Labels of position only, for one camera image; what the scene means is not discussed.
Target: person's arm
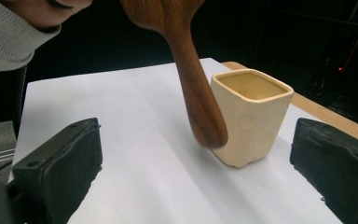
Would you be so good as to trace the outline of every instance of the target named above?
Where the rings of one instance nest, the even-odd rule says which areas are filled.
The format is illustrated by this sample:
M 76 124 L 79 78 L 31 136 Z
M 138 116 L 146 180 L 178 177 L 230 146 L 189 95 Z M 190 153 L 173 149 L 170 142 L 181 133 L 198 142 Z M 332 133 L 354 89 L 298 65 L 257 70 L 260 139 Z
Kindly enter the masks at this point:
M 70 8 L 53 7 L 48 0 L 0 0 L 0 71 L 30 62 L 34 51 L 60 32 L 60 24 L 91 0 L 60 3 Z

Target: white paper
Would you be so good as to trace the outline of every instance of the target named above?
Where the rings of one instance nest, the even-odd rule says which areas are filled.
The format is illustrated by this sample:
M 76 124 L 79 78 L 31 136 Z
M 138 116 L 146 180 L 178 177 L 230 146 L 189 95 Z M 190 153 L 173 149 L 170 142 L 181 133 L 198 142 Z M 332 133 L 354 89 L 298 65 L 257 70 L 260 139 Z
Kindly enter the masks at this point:
M 267 157 L 232 168 L 194 139 L 174 63 L 62 77 L 28 85 L 14 161 L 97 118 L 103 169 L 70 223 L 341 223 L 289 162 L 300 117 L 290 105 Z

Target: brown wooden utensil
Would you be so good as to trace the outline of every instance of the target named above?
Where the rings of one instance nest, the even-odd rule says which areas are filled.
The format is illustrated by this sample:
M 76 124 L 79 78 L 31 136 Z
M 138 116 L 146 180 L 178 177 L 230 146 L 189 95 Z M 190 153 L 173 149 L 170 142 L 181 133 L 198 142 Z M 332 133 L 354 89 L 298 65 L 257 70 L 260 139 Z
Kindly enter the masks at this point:
M 227 143 L 227 127 L 194 48 L 190 24 L 204 0 L 120 0 L 130 20 L 162 34 L 179 73 L 190 126 L 208 148 Z

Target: cup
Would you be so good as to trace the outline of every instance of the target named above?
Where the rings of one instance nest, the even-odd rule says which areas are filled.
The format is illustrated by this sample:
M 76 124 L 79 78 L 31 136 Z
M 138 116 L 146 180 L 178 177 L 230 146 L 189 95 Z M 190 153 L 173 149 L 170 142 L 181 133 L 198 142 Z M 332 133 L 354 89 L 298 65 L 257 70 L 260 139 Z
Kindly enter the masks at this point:
M 211 88 L 228 130 L 227 144 L 211 149 L 212 153 L 224 164 L 235 167 L 267 156 L 293 89 L 254 69 L 215 74 Z

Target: gray sweater sleeve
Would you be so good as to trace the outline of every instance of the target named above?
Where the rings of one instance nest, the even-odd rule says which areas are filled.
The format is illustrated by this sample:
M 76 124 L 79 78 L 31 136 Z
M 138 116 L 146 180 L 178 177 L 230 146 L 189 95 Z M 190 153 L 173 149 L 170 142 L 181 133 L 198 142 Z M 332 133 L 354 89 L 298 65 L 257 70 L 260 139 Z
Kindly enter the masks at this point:
M 57 35 L 61 26 L 51 33 L 42 33 L 27 21 L 0 4 L 0 71 L 26 65 L 34 51 Z

